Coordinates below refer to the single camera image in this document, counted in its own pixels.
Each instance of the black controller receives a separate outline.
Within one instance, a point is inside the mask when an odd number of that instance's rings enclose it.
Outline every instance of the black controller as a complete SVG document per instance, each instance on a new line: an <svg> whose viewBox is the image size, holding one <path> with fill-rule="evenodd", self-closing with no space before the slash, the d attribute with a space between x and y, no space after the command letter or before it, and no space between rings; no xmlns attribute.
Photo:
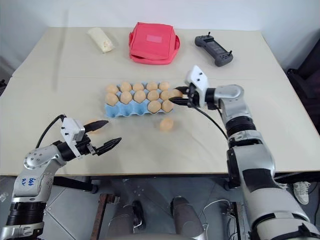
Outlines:
<svg viewBox="0 0 320 240"><path fill-rule="evenodd" d="M232 51L226 51L215 41L213 36L210 36L210 32L208 35L196 36L194 43L198 47L203 47L215 59L214 64L217 67L222 67L230 63L234 58Z"/></svg>

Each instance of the tabletop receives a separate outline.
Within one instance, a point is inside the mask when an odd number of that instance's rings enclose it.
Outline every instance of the tabletop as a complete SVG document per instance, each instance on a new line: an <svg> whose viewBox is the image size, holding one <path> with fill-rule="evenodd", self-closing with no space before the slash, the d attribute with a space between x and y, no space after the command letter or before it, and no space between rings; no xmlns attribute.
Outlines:
<svg viewBox="0 0 320 240"><path fill-rule="evenodd" d="M43 130L64 113L87 123L108 119L93 145L122 137L110 152L74 159L58 175L224 174L228 145L203 115L183 106L168 114L107 118L105 87L123 81L168 81L183 86L187 71L198 65L211 87L238 84L254 123L273 154L278 172L319 171L320 138L285 73L258 31L213 30L231 63L216 67L194 45L207 30L176 29L180 50L169 65L144 65L129 58L132 28L102 28L116 48L102 54L86 34L88 27L49 28L0 97L0 175L17 175L24 156ZM216 111L206 112L222 126ZM159 130L164 117L174 120L171 132ZM42 146L62 140L61 123L47 133Z"/></svg>

